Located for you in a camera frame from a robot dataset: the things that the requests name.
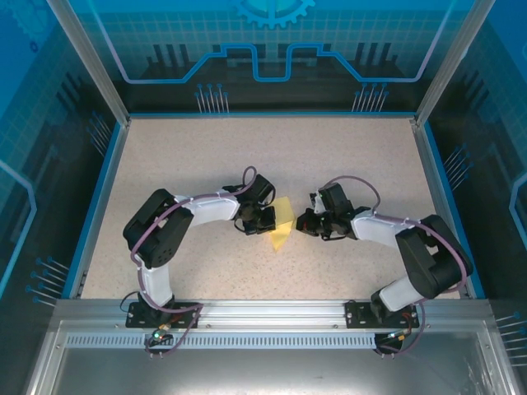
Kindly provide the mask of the aluminium cross rail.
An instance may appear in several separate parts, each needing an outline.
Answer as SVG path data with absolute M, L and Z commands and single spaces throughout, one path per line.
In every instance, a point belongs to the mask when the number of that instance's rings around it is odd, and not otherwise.
M 345 300 L 206 300 L 198 318 L 201 332 L 326 332 L 348 329 Z M 430 300 L 417 311 L 421 328 L 439 332 L 491 328 L 492 309 L 486 300 Z M 60 300 L 50 322 L 53 329 L 122 330 L 126 313 L 117 300 Z M 350 329 L 386 332 L 389 329 Z

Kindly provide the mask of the aluminium frame post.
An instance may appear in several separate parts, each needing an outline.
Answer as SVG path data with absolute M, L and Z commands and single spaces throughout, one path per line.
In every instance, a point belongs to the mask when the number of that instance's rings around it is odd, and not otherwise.
M 424 129 L 424 124 L 436 107 L 458 66 L 469 51 L 496 0 L 474 0 L 462 26 L 431 81 L 412 121 L 412 129 Z
M 46 0 L 46 2 L 96 84 L 98 91 L 109 106 L 116 121 L 121 126 L 127 127 L 130 120 L 129 113 L 71 4 L 68 0 Z

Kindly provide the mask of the blue printed side panel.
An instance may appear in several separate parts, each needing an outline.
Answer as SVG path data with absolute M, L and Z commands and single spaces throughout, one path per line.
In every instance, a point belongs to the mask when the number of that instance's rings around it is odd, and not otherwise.
M 47 0 L 0 0 L 0 395 L 22 395 L 117 129 Z
M 527 0 L 495 0 L 428 122 L 473 288 L 527 375 Z

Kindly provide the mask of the yellow cloth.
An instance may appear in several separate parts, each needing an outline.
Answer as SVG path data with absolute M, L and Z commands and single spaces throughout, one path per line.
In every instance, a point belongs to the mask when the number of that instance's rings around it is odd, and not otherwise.
M 269 234 L 273 250 L 277 252 L 287 241 L 296 217 L 289 197 L 280 197 L 272 204 L 275 209 L 275 230 Z

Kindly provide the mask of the blue printed gear panel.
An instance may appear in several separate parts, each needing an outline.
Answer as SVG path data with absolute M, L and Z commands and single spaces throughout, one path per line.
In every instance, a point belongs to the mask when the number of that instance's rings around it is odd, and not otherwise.
M 413 112 L 473 0 L 69 0 L 132 114 Z

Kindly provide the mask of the sheet metal tray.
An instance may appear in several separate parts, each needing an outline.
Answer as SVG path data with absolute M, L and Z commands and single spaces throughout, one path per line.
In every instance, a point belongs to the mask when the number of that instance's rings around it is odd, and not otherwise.
M 430 330 L 408 353 L 373 350 L 71 349 L 50 333 L 22 395 L 527 395 L 499 336 Z

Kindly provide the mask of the aluminium side rail blue trim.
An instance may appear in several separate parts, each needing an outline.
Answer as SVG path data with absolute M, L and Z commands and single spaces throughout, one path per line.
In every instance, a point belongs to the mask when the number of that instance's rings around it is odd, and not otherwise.
M 486 295 L 478 275 L 478 269 L 474 262 L 473 254 L 459 216 L 459 210 L 454 200 L 454 194 L 447 180 L 443 161 L 431 128 L 428 123 L 419 126 L 417 120 L 414 118 L 410 120 L 410 123 L 436 213 L 445 220 L 469 256 L 470 262 L 473 264 L 473 274 L 467 280 L 467 285 L 460 294 L 464 298 L 485 299 Z
M 62 299 L 76 299 L 82 294 L 128 131 L 129 126 L 116 123 L 63 286 Z

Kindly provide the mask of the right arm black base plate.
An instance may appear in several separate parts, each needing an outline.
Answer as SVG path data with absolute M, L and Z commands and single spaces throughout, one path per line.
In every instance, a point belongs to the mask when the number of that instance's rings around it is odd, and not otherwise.
M 348 329 L 419 328 L 420 322 L 414 306 L 390 312 L 370 301 L 349 300 L 344 304 L 344 318 Z

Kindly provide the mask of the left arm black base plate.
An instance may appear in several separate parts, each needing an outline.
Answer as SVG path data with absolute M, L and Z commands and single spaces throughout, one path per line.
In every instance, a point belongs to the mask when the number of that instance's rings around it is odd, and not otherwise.
M 133 302 L 128 307 L 125 321 L 126 328 L 158 328 L 162 324 L 169 324 L 171 328 L 187 328 L 191 321 L 196 318 L 196 311 L 179 314 L 168 314 L 153 309 L 142 301 Z

